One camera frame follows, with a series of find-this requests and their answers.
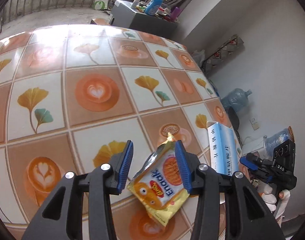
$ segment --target plastic bottle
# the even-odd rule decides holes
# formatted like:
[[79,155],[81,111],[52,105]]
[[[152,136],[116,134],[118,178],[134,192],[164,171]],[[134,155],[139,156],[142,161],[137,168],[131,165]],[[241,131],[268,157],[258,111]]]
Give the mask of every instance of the plastic bottle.
[[131,4],[131,8],[135,9],[136,6],[139,4],[140,0],[134,0],[133,3]]
[[151,0],[147,8],[145,9],[145,14],[154,16],[162,2],[163,0]]
[[235,88],[223,99],[221,99],[221,103],[225,109],[232,107],[235,112],[238,112],[249,104],[248,96],[250,94],[252,94],[251,90],[245,92],[240,88]]
[[273,159],[273,150],[286,140],[292,140],[294,142],[294,134],[292,132],[291,127],[289,126],[288,128],[285,128],[281,130],[278,133],[275,133],[273,136],[269,138],[263,139],[263,145],[266,150],[266,153],[268,154],[268,159],[272,161]]
[[179,7],[176,7],[175,9],[173,9],[173,11],[171,12],[171,15],[170,15],[170,20],[172,22],[175,21],[180,13],[181,13],[181,9]]

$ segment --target yellow snack packet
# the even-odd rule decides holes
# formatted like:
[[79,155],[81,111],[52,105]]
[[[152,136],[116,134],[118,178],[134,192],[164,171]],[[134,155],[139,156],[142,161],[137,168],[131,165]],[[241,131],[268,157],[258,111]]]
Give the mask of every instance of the yellow snack packet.
[[182,185],[174,144],[174,137],[168,133],[167,140],[148,157],[127,186],[145,206],[148,215],[163,226],[189,197]]

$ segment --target plastic bag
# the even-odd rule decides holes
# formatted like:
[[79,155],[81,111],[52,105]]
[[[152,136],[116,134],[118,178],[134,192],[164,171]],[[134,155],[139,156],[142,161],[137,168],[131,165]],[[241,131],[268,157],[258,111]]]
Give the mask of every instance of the plastic bag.
[[167,140],[148,157],[127,186],[148,215],[164,227],[189,196],[182,184],[174,144],[175,138],[168,133]]
[[291,129],[291,126],[281,130],[278,133],[275,133],[273,136],[269,138],[265,138],[263,140],[263,145],[265,147],[266,153],[268,154],[268,159],[273,160],[273,150],[286,140],[292,140],[294,142],[294,133]]
[[195,50],[193,53],[190,54],[193,60],[198,64],[199,67],[202,66],[202,63],[206,59],[205,50],[197,51]]
[[106,10],[108,8],[108,0],[95,0],[93,6],[95,10]]
[[240,88],[235,88],[233,91],[229,92],[228,95],[221,99],[221,103],[225,110],[228,110],[229,107],[232,107],[235,112],[238,112],[249,104],[248,96],[251,94],[251,90],[245,92]]

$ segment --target blue water bottle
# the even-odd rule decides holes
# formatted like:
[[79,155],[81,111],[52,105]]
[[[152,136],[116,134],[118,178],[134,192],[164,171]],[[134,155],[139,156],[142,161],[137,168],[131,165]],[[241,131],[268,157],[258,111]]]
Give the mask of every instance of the blue water bottle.
[[154,16],[163,1],[164,0],[151,0],[147,8],[145,9],[145,14]]
[[228,95],[221,99],[221,103],[226,110],[229,107],[232,107],[235,112],[238,112],[239,110],[248,105],[248,96],[250,94],[252,94],[251,90],[245,92],[240,88],[235,88]]

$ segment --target detergent bottle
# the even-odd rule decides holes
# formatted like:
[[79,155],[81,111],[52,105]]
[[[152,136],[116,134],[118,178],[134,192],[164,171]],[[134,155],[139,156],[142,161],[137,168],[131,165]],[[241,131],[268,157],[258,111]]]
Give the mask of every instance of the detergent bottle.
[[145,9],[145,14],[154,16],[162,2],[163,0],[151,0],[147,8]]

